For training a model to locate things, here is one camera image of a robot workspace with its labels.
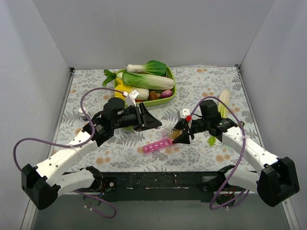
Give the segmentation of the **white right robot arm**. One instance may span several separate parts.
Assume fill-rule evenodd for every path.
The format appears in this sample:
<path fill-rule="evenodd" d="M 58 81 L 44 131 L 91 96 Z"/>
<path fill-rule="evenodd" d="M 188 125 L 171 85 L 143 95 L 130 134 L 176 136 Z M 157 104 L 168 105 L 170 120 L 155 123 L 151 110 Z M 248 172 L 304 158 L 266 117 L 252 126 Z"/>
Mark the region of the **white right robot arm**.
<path fill-rule="evenodd" d="M 198 107 L 201 116 L 195 120 L 189 109 L 178 111 L 178 122 L 174 128 L 181 134 L 172 142 L 190 144 L 195 134 L 207 131 L 239 153 L 239 158 L 245 159 L 254 168 L 250 172 L 238 170 L 237 164 L 225 166 L 205 183 L 208 190 L 220 192 L 240 187 L 258 194 L 271 207 L 299 192 L 295 163 L 289 157 L 280 158 L 248 138 L 241 125 L 229 118 L 222 118 L 213 100 L 202 101 Z"/>

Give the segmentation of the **pink weekly pill organizer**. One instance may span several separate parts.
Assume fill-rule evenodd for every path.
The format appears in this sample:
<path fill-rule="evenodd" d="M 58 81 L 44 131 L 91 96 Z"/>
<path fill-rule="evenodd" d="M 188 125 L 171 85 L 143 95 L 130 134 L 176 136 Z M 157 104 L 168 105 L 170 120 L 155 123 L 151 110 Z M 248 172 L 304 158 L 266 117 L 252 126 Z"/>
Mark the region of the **pink weekly pill organizer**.
<path fill-rule="evenodd" d="M 163 131 L 161 133 L 162 137 L 160 140 L 153 142 L 153 143 L 149 143 L 142 147 L 143 153 L 147 154 L 147 153 L 151 153 L 156 150 L 160 150 L 160 149 L 172 146 L 173 143 L 172 143 L 172 139 L 170 138 L 171 134 L 172 134 L 171 129 Z"/>

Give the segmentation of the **clear pill bottle yellow capsules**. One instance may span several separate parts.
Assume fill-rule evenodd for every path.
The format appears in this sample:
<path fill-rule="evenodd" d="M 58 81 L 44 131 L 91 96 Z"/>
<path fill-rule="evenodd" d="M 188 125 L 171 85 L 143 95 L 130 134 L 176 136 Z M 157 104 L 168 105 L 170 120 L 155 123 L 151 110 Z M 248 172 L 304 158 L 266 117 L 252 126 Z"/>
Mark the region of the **clear pill bottle yellow capsules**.
<path fill-rule="evenodd" d="M 183 130 L 172 128 L 168 130 L 167 137 L 171 140 L 174 140 L 178 138 L 182 133 L 183 133 Z"/>

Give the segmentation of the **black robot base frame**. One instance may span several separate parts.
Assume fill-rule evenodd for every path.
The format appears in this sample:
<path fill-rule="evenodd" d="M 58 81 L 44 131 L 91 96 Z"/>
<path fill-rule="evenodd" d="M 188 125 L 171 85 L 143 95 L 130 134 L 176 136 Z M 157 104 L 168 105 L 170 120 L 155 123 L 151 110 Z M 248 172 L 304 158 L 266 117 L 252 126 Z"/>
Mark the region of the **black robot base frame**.
<path fill-rule="evenodd" d="M 209 202 L 219 183 L 210 183 L 218 172 L 104 172 L 82 192 L 102 194 L 105 201 L 201 201 Z"/>

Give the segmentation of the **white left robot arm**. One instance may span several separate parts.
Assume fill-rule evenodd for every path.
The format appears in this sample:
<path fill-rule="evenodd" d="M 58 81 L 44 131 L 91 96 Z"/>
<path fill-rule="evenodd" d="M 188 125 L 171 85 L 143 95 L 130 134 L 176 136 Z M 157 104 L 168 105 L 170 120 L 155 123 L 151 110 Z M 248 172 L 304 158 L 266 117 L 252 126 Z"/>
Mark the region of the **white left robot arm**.
<path fill-rule="evenodd" d="M 113 137 L 115 129 L 133 127 L 135 131 L 145 131 L 162 125 L 143 103 L 125 107 L 124 100 L 116 97 L 109 99 L 91 121 L 67 148 L 36 166 L 27 164 L 22 168 L 22 190 L 39 210 L 49 207 L 62 194 L 80 188 L 89 188 L 93 192 L 101 188 L 103 175 L 93 166 L 69 174 L 66 171 Z"/>

